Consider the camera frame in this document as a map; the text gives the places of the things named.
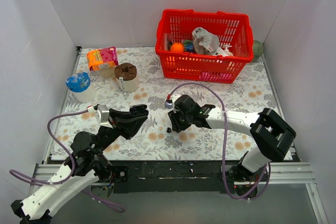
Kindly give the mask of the black earbud charging case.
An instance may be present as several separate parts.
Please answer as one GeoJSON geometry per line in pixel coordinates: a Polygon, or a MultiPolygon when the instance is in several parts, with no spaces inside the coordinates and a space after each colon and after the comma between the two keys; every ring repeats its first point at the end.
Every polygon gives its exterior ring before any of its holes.
{"type": "Polygon", "coordinates": [[[148,117],[149,115],[148,107],[145,104],[138,104],[138,105],[131,106],[129,109],[129,113],[133,118],[137,118],[141,116],[148,117]]]}

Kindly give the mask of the lavender earbud charging case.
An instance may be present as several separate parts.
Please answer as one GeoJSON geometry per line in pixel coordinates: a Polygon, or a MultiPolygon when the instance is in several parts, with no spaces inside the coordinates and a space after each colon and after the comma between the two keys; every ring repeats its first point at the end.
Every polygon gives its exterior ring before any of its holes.
{"type": "Polygon", "coordinates": [[[168,109],[171,109],[173,107],[173,102],[172,100],[166,100],[165,101],[165,106],[168,108],[168,109]]]}

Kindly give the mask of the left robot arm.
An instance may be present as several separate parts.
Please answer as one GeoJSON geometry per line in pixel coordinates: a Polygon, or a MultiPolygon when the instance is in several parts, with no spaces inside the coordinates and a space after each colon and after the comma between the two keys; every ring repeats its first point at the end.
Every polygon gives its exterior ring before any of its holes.
{"type": "Polygon", "coordinates": [[[98,133],[78,132],[66,149],[68,158],[47,181],[30,178],[11,169],[12,176],[38,186],[29,197],[11,204],[21,223],[50,223],[52,217],[70,199],[96,182],[113,184],[126,179],[127,168],[112,165],[104,150],[117,138],[133,138],[149,112],[145,104],[135,105],[122,112],[105,105],[88,106],[84,113],[93,113],[99,124],[98,133]]]}

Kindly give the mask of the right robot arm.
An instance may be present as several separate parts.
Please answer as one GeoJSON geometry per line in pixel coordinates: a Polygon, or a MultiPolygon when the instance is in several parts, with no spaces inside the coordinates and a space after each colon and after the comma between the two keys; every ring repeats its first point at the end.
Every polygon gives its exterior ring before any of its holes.
{"type": "Polygon", "coordinates": [[[168,95],[168,116],[176,133],[194,125],[206,129],[228,129],[251,136],[256,147],[228,170],[234,180],[251,180],[257,171],[269,162],[282,162],[294,139],[295,130],[273,109],[264,108],[259,113],[228,111],[211,104],[200,106],[188,95],[168,95]]]}

